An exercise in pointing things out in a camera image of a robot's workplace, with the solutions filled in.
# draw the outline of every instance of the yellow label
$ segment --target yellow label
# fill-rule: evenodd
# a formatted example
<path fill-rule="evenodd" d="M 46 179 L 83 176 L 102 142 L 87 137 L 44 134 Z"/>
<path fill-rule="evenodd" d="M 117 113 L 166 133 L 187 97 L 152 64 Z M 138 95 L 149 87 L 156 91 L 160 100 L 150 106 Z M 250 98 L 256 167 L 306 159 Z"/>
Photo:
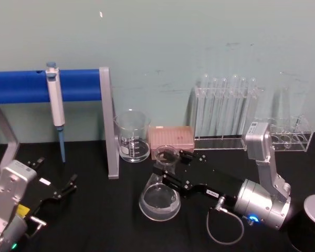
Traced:
<path fill-rule="evenodd" d="M 23 205 L 18 205 L 16 213 L 20 215 L 22 218 L 24 218 L 28 214 L 29 210 L 30 209 L 28 207 L 25 207 Z"/>

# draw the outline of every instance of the blue led light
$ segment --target blue led light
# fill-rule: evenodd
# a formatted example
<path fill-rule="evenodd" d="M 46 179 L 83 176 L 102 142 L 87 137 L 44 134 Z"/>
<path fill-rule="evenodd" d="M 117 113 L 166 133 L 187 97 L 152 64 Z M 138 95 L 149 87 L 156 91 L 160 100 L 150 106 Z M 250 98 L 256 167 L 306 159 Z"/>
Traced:
<path fill-rule="evenodd" d="M 251 221 L 254 221 L 254 222 L 259 222 L 259 219 L 258 219 L 257 216 L 255 216 L 255 215 L 250 215 L 250 216 L 249 216 L 249 219 L 250 219 Z"/>

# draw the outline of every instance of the erlenmeyer flask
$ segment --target erlenmeyer flask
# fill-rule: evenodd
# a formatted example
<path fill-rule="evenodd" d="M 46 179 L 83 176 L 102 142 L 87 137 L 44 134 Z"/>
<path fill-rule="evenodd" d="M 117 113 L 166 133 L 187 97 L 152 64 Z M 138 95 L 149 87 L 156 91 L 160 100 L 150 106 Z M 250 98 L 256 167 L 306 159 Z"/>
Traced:
<path fill-rule="evenodd" d="M 169 145 L 160 146 L 156 149 L 155 157 L 158 165 L 175 173 L 175 165 L 180 158 L 175 148 Z M 162 176 L 152 174 L 141 193 L 139 207 L 153 221 L 168 221 L 180 210 L 180 195 L 162 183 Z"/>

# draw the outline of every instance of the blue metal bar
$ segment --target blue metal bar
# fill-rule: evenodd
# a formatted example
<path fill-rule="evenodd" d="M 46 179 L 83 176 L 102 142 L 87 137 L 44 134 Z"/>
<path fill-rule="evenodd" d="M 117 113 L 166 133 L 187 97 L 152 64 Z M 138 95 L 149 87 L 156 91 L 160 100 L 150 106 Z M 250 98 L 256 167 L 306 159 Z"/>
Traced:
<path fill-rule="evenodd" d="M 101 100 L 99 70 L 60 70 L 63 101 Z M 45 71 L 0 72 L 0 104 L 49 102 Z"/>

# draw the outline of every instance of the glass beaker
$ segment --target glass beaker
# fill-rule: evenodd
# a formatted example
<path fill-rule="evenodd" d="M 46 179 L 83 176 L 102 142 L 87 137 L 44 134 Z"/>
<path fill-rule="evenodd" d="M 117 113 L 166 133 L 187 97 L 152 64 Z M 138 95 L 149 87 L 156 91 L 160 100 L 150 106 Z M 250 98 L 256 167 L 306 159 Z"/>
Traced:
<path fill-rule="evenodd" d="M 175 165 L 179 160 L 179 152 L 169 146 L 160 146 L 155 151 L 156 163 L 175 173 Z M 157 222 L 168 221 L 180 210 L 181 201 L 177 191 L 162 183 L 162 176 L 152 174 L 139 199 L 142 213 Z"/>
<path fill-rule="evenodd" d="M 150 119 L 141 111 L 129 109 L 114 117 L 118 126 L 119 154 L 127 162 L 137 163 L 150 154 L 148 128 Z"/>

